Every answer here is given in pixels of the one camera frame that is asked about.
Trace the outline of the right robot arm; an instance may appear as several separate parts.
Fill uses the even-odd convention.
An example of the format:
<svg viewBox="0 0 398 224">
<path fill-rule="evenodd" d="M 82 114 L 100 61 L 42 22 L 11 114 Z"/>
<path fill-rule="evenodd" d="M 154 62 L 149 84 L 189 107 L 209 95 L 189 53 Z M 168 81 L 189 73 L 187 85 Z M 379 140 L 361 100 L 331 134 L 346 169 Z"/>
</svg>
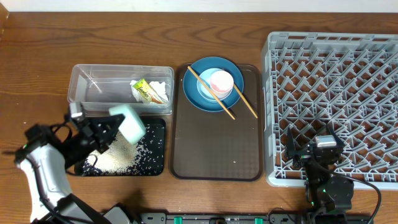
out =
<svg viewBox="0 0 398 224">
<path fill-rule="evenodd" d="M 333 175 L 329 166 L 340 158 L 345 144 L 326 126 L 326 134 L 316 136 L 315 142 L 299 149 L 291 129 L 287 131 L 285 156 L 294 168 L 305 170 L 307 201 L 312 208 L 296 219 L 296 223 L 348 223 L 346 211 L 352 208 L 354 183 Z"/>
</svg>

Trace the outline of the green yellow snack wrapper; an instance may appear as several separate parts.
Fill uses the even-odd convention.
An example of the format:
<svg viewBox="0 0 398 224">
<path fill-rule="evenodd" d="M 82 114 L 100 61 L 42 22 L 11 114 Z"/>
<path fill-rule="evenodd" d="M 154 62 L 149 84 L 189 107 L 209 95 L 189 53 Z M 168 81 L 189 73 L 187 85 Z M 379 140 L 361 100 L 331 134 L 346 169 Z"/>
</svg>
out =
<svg viewBox="0 0 398 224">
<path fill-rule="evenodd" d="M 157 94 L 157 92 L 146 82 L 145 79 L 140 79 L 139 81 L 135 82 L 132 87 L 141 94 L 142 98 L 147 103 L 165 103 L 164 99 Z"/>
</svg>

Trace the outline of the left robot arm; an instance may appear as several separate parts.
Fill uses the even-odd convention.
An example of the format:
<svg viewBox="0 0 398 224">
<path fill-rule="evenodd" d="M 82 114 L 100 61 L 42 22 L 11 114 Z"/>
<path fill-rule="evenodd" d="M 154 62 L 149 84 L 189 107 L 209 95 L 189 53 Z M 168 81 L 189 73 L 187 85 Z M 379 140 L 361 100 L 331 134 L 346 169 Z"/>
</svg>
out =
<svg viewBox="0 0 398 224">
<path fill-rule="evenodd" d="M 65 116 L 62 123 L 36 124 L 25 132 L 27 144 L 15 153 L 15 165 L 27 177 L 32 223 L 132 223 L 120 205 L 97 212 L 73 194 L 67 170 L 114 141 L 124 115 L 100 118 Z"/>
</svg>

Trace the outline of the mint green bowl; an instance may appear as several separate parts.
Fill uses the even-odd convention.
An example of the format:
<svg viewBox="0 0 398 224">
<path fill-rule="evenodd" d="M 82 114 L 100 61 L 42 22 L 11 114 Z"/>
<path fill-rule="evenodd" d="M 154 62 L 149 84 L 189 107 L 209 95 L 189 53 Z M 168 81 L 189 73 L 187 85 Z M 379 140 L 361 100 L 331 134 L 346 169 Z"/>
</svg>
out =
<svg viewBox="0 0 398 224">
<path fill-rule="evenodd" d="M 119 132 L 130 143 L 135 144 L 139 142 L 146 134 L 146 127 L 140 119 L 139 115 L 129 105 L 118 105 L 109 109 L 109 114 L 124 115 L 124 121 L 119 127 Z"/>
</svg>

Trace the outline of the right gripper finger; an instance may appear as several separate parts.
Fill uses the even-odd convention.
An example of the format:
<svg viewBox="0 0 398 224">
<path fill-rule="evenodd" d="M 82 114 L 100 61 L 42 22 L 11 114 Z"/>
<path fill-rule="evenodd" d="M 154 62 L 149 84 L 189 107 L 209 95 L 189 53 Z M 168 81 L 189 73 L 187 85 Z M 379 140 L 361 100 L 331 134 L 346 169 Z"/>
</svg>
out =
<svg viewBox="0 0 398 224">
<path fill-rule="evenodd" d="M 287 145 L 285 149 L 286 157 L 293 157 L 295 155 L 295 143 L 291 129 L 287 130 Z"/>
<path fill-rule="evenodd" d="M 329 135 L 333 136 L 337 147 L 344 147 L 345 146 L 345 143 L 336 135 L 336 133 L 334 132 L 333 128 L 329 124 L 326 125 L 326 131 L 327 131 L 327 133 Z"/>
</svg>

